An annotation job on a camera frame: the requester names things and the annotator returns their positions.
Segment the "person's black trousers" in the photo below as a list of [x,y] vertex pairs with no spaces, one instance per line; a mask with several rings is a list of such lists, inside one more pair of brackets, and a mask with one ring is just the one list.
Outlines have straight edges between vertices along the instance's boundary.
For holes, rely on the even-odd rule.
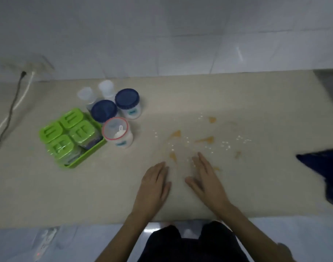
[[175,225],[153,232],[137,262],[249,262],[235,234],[220,221],[203,225],[199,238],[182,238]]

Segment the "white plastic scoop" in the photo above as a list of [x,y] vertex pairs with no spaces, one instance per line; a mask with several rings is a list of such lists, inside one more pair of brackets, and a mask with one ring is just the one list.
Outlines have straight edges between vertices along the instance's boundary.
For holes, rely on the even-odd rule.
[[113,139],[119,139],[121,138],[126,132],[126,129],[122,125],[119,126],[118,131],[115,133]]

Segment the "person's left hand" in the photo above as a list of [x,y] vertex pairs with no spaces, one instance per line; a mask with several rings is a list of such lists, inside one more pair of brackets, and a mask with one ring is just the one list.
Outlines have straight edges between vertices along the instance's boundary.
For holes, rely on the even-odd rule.
[[162,200],[163,185],[167,181],[169,167],[165,162],[150,167],[144,174],[138,189],[132,211],[157,214],[164,202]]

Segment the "green-lidded clear container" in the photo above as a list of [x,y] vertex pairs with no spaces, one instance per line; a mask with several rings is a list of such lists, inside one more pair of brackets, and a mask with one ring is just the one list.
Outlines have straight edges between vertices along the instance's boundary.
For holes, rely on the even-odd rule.
[[64,128],[58,121],[52,122],[48,126],[40,129],[39,131],[40,140],[44,144],[50,143],[62,134],[64,134]]
[[63,166],[69,166],[83,153],[82,148],[68,134],[60,135],[49,142],[46,149],[55,161]]
[[59,123],[65,130],[70,130],[85,118],[85,114],[79,108],[73,108],[59,118]]
[[91,149],[102,140],[98,129],[89,121],[82,120],[69,130],[73,141],[85,150]]

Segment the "person's right forearm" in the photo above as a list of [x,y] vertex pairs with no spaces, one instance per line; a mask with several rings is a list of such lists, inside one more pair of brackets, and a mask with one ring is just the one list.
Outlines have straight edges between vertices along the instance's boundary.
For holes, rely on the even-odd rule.
[[234,232],[254,262],[296,262],[231,203],[217,204],[211,210]]

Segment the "person's left forearm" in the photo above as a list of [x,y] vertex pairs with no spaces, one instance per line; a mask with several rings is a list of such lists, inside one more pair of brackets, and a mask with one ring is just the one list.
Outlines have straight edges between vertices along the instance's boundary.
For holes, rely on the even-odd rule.
[[138,238],[154,216],[132,211],[95,262],[127,262]]

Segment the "clear plastic cup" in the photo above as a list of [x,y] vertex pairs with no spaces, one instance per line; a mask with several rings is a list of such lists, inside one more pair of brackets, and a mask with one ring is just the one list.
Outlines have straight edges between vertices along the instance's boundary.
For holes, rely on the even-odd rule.
[[77,97],[82,100],[86,109],[91,112],[92,107],[97,102],[97,96],[91,87],[84,87],[77,92]]
[[104,80],[98,84],[98,88],[105,100],[115,102],[116,89],[111,80]]

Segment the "white plastic device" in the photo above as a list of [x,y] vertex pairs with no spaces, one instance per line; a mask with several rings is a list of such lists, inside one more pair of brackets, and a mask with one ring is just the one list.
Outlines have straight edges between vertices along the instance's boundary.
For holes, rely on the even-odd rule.
[[50,227],[42,230],[39,236],[34,240],[35,253],[33,256],[34,262],[38,262],[44,256],[48,248],[50,247],[53,239],[55,238],[59,228]]

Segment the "green plastic tray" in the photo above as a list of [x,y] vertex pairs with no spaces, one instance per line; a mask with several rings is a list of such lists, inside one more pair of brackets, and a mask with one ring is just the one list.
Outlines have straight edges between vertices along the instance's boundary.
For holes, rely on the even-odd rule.
[[[96,122],[90,115],[89,112],[84,112],[82,111],[84,114],[85,114],[85,120],[91,122],[97,129],[98,131],[101,133],[102,135],[102,132],[101,132],[101,129],[102,129],[102,126]],[[64,134],[68,134],[69,135],[69,130],[65,130],[64,129]],[[61,166],[61,167],[65,167],[65,168],[75,168],[77,167],[80,163],[82,163],[84,160],[86,160],[89,156],[91,156],[93,153],[95,153],[99,148],[101,148],[103,145],[106,144],[106,140],[103,138],[103,135],[102,135],[102,140],[100,142],[98,142],[95,146],[93,146],[91,149],[89,150],[85,150],[82,148],[83,150],[83,153],[82,155],[77,159],[75,160],[72,164],[70,164],[69,166],[63,166],[63,165],[60,165],[59,163],[56,163]]]

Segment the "person's right hand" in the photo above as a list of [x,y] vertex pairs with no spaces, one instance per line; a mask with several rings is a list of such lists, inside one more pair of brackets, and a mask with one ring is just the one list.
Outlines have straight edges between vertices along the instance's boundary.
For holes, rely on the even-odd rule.
[[198,197],[206,207],[209,208],[216,216],[223,218],[226,212],[232,207],[223,185],[215,174],[215,171],[209,161],[202,153],[192,158],[198,173],[196,179],[201,185],[204,196]]

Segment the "blue-lidded white jar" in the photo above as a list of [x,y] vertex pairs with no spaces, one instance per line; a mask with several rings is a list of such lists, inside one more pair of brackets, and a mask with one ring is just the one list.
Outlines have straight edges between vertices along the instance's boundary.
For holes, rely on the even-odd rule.
[[137,119],[142,113],[140,96],[134,89],[126,88],[118,91],[115,103],[126,119]]
[[90,114],[96,122],[103,125],[109,119],[118,116],[118,108],[113,101],[100,100],[92,106]]

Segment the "scattered white grains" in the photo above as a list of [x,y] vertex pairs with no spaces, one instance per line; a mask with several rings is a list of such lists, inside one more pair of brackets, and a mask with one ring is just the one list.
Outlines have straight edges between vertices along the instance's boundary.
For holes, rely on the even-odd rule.
[[227,112],[171,113],[152,122],[148,130],[155,142],[155,156],[175,166],[191,163],[198,152],[219,166],[238,159],[244,147],[252,144],[241,129],[243,119]]

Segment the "orange liquid spill spots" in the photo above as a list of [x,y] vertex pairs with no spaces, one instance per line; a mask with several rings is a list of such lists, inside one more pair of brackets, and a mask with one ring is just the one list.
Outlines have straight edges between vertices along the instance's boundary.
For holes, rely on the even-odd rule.
[[200,114],[195,120],[184,120],[171,130],[163,142],[163,153],[178,168],[193,164],[191,157],[198,152],[221,172],[225,161],[237,160],[243,147],[251,142],[240,132],[239,124],[219,116]]

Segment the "open red-rimmed white jar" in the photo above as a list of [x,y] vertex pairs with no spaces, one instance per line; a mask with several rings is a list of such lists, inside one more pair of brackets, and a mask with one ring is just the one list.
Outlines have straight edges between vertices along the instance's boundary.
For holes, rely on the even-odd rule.
[[[126,132],[121,138],[113,139],[115,133],[119,130],[120,125],[126,129]],[[128,121],[122,117],[114,117],[109,119],[106,123],[104,123],[101,131],[106,141],[111,142],[120,148],[129,147],[134,140]]]

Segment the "white wall socket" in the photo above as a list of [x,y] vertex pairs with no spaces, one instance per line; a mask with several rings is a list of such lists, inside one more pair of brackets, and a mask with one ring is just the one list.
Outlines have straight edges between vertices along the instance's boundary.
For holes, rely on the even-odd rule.
[[21,72],[36,74],[51,73],[54,67],[46,59],[8,59],[1,64],[2,68],[13,73],[20,74]]

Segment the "dark blue cloth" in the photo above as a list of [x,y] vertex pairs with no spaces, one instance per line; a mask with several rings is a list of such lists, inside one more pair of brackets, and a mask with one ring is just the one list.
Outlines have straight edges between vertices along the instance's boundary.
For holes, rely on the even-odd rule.
[[333,205],[333,149],[295,156],[302,164],[323,177],[326,200]]

